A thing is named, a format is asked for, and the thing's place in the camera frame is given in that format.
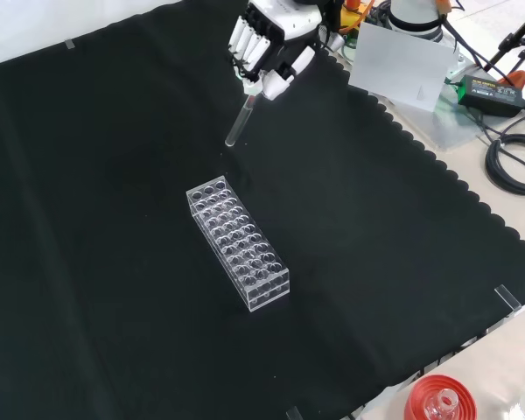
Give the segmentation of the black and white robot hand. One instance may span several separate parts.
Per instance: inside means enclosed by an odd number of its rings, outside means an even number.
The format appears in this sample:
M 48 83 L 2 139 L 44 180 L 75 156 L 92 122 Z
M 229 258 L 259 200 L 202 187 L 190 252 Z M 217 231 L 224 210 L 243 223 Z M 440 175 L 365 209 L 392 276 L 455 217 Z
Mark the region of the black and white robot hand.
M 245 95 L 273 101 L 308 67 L 319 48 L 322 14 L 295 1 L 249 1 L 227 50 Z

